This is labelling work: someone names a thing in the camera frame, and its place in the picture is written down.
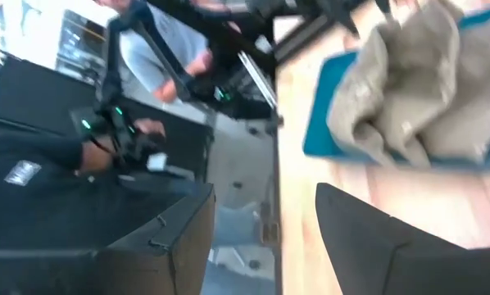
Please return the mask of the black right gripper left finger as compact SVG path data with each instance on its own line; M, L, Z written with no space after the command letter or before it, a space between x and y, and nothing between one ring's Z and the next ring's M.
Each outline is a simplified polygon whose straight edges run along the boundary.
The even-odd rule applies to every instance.
M201 295L215 223L210 184L180 198L97 254L98 295Z

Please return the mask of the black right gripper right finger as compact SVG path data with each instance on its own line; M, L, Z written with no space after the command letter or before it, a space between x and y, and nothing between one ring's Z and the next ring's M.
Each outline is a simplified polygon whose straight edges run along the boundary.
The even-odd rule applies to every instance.
M490 247L457 246L327 183L315 209L343 295L490 295Z

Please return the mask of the person's hand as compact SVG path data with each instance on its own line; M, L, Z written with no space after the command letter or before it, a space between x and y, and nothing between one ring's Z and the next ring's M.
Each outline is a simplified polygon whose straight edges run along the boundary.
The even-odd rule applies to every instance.
M175 82L168 79L161 86L152 92L153 96L164 103L173 103L178 97Z
M190 75L199 75L203 72L206 72L212 63L212 52L210 50L206 50L205 52L200 53L194 61L192 61L186 68L186 71Z
M162 122L159 120L137 119L134 122L134 126L144 134L159 134L160 136L166 136L166 130Z

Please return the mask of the person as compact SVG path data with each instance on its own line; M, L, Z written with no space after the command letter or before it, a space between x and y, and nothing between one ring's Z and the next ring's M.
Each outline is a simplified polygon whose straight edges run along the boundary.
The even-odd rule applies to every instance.
M0 133L0 250L102 248L212 186L119 176L110 136Z
M158 32L185 70L200 53L209 50L207 40L202 34L153 5L148 7ZM150 94L170 79L161 61L147 42L133 30L127 30L121 34L120 53L125 64Z

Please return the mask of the blue plastic bin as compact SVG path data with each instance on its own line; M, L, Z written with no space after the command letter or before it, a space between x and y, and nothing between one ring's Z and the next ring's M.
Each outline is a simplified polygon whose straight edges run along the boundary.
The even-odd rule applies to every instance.
M381 22L386 21L389 17L393 17L399 22L406 21L396 18L391 13L387 13L384 20ZM490 8L478 11L471 15L464 13L463 17L458 22L460 45L461 32L463 30L466 30L475 25L481 25L488 20L490 20ZM355 61L357 54L361 50L361 48L354 52L347 52L342 55L331 57L330 59L326 60L322 65L322 69L318 79L318 87L315 93L314 104L311 108L306 137L303 143L303 151L306 155L313 157L327 157L331 159L345 161L359 161L368 164L379 164L363 152L357 152L337 145L327 126L329 107L332 104L334 92L338 87L338 84L340 83L342 77L344 76L344 73L347 71L348 67ZM483 163L475 163L465 159L439 158L430 156L429 154L428 156L430 160L430 165L428 167L422 168L411 165L403 157L396 153L393 153L392 157L396 163L391 167L409 166L419 170L451 169L490 171L490 149L486 156L486 161Z

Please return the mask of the black desk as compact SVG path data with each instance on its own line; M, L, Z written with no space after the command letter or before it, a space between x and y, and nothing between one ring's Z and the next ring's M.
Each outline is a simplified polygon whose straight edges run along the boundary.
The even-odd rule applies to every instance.
M95 88L30 61L8 58L0 68L0 130L76 136L71 112L95 105ZM120 106L133 119L152 118L166 127L168 163L206 178L211 128L130 98Z

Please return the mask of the computer monitor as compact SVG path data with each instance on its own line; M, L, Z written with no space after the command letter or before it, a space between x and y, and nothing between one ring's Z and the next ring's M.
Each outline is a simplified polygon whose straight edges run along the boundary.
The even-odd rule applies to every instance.
M104 28L71 10L64 10L56 71L96 84L104 67Z

